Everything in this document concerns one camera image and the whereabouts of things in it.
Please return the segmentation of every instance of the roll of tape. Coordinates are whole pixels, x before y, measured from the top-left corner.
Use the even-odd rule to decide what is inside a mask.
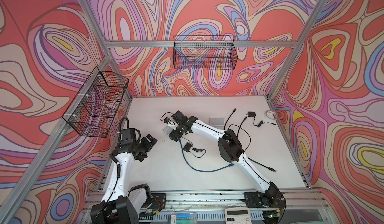
[[[272,110],[268,110],[264,113],[264,117],[268,120],[271,120],[271,121],[276,121],[277,120],[277,113],[275,111],[272,111]]]

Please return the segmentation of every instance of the cable connector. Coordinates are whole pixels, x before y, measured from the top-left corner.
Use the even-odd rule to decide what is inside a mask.
[[[225,121],[225,124],[224,124],[224,130],[225,130],[225,127],[226,127],[226,125],[227,125],[228,120],[231,118],[231,116],[233,115],[233,113],[234,113],[235,111],[236,111],[236,107],[233,109],[231,115],[229,115],[227,121]]]
[[[273,168],[271,168],[271,167],[268,167],[268,170],[273,171],[273,172],[276,172],[276,170],[273,169]]]

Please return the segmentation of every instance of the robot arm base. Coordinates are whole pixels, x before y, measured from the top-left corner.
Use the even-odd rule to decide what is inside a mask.
[[[120,221],[120,223],[136,223],[139,217],[128,197],[119,196],[116,200],[92,206],[91,220],[93,224],[106,224]]]
[[[248,208],[277,207],[282,209],[286,207],[283,194],[273,182],[270,182],[270,187],[265,193],[246,192],[244,193],[244,198],[241,201],[245,202]]]

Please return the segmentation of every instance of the calculator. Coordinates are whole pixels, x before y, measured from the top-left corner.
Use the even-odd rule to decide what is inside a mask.
[[[251,224],[251,213],[248,207],[231,207],[224,212],[226,224]]]

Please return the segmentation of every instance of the white table surface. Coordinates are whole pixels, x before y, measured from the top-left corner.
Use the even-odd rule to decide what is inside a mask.
[[[191,169],[183,159],[180,143],[169,139],[162,131],[166,124],[159,121],[164,113],[180,110],[187,117],[195,116],[209,124],[209,117],[223,117],[226,120],[234,108],[237,110],[228,121],[227,128],[230,124],[240,125],[248,111],[256,112],[256,124],[261,120],[266,121],[264,112],[269,110],[264,96],[134,97],[128,112],[129,125],[139,129],[142,136],[151,134],[157,139],[157,143],[148,153],[148,158],[141,163],[135,161],[129,186],[147,183],[152,191],[254,188],[251,180],[236,166],[213,173]],[[304,188],[303,180],[279,127],[265,123],[258,128],[253,126],[253,121],[253,118],[248,117],[242,125],[252,138],[246,154],[253,160],[276,169],[277,172],[255,163],[254,166],[278,188]],[[237,133],[237,127],[232,126],[231,129]],[[187,161],[195,169],[214,170],[229,164],[221,158],[217,143],[194,133],[183,137],[189,139],[195,148],[207,151],[202,158],[184,152]],[[245,149],[249,138],[243,131],[240,131],[239,140]]]

